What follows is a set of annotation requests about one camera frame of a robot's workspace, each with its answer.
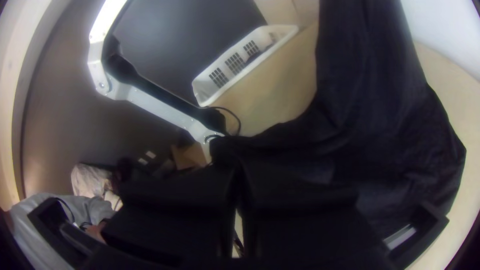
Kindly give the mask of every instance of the gray sleeve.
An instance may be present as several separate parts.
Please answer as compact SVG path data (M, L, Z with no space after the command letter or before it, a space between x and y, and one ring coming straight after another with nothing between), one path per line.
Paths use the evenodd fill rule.
M115 211L112 204L100 197L88 198L84 196L63 195L55 196L65 201L75 217L75 223L81 225L84 222L98 225L103 219L110 219ZM71 216L69 209L64 209L67 216Z

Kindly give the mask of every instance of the dark gray wall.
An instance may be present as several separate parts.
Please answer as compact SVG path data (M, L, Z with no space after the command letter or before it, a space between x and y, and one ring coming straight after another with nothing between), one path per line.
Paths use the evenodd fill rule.
M134 0L113 35L140 75L197 105L194 78L266 24L253 0Z
M75 0L53 30L32 78L23 121L27 196L70 194L80 162L114 163L147 150L169 154L177 129L123 101L97 94L87 69L88 36L103 0Z

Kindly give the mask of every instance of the metal bracket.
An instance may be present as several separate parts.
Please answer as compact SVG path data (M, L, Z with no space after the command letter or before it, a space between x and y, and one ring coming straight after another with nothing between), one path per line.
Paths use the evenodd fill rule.
M210 135L224 134L206 128L197 119L147 94L137 87L118 81L104 70L102 52L107 34L127 0L106 0L90 31L88 69L95 89L102 95L116 101L129 101L144 110L180 127L191 134L202 146L207 162L210 162Z

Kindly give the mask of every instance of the white plastic basket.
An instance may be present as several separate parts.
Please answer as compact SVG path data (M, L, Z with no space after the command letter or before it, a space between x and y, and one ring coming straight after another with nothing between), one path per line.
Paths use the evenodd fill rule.
M191 86L201 107L209 106L225 91L295 36L296 25L260 26L224 52Z

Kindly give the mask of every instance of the black cloth cover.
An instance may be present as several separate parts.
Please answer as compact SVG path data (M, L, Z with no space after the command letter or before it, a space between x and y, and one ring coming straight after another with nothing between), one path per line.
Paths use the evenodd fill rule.
M382 237L423 200L446 214L466 149L425 79L400 1L323 0L318 34L308 109L254 137L214 139L213 161L255 158L305 181L350 184Z

